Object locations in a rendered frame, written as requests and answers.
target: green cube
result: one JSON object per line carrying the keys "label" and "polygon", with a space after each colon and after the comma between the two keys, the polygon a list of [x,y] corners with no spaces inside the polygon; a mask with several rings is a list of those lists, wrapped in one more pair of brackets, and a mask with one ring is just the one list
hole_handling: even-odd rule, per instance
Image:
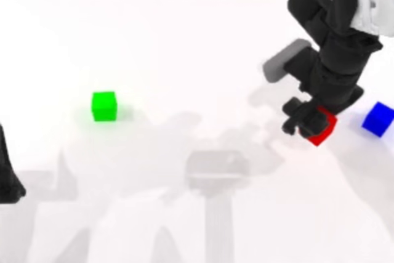
{"label": "green cube", "polygon": [[115,92],[94,92],[92,113],[94,121],[116,121],[118,103]]}

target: white table surface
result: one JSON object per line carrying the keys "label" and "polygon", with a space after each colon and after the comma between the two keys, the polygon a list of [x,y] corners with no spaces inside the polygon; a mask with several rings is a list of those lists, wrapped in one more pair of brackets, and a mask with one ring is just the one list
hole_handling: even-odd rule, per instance
{"label": "white table surface", "polygon": [[[393,262],[394,127],[360,128],[378,100],[394,107],[393,41],[316,148],[280,130],[282,104],[307,98],[297,83],[260,71],[308,38],[286,0],[0,4],[0,119],[28,190],[0,208],[0,262]],[[104,90],[116,123],[92,120]],[[250,173],[190,190],[199,150],[237,151]]]}

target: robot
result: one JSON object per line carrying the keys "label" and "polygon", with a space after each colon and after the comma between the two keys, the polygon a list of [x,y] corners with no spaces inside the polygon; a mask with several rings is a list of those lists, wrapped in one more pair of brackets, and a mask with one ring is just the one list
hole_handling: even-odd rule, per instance
{"label": "robot", "polygon": [[15,204],[26,196],[26,189],[12,169],[4,130],[0,125],[0,204]]}
{"label": "robot", "polygon": [[294,135],[298,127],[308,138],[328,127],[321,108],[335,116],[364,94],[357,82],[371,54],[383,48],[379,36],[394,37],[394,0],[288,0],[287,8],[320,49],[296,39],[264,63],[263,72],[269,83],[290,74],[312,97],[293,97],[283,106],[289,119],[282,130]]}

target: block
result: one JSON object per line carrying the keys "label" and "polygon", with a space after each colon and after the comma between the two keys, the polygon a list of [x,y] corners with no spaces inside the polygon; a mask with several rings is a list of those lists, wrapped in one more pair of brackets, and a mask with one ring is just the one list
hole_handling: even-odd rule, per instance
{"label": "block", "polygon": [[311,142],[315,146],[319,146],[321,143],[323,143],[334,131],[335,125],[337,124],[338,119],[333,115],[331,112],[327,111],[322,106],[318,106],[318,110],[322,113],[324,113],[327,116],[327,121],[328,121],[328,127],[320,134],[317,136],[309,137],[308,141]]}
{"label": "block", "polygon": [[374,108],[366,116],[362,125],[367,131],[382,137],[394,120],[394,110],[377,102]]}
{"label": "block", "polygon": [[115,92],[94,92],[92,113],[94,121],[116,121],[118,103]]}

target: blue cube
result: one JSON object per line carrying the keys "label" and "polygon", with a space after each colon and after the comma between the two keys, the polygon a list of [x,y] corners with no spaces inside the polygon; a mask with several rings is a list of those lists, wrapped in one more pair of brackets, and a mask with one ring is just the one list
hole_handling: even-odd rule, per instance
{"label": "blue cube", "polygon": [[377,102],[364,120],[363,128],[382,137],[394,120],[394,110]]}

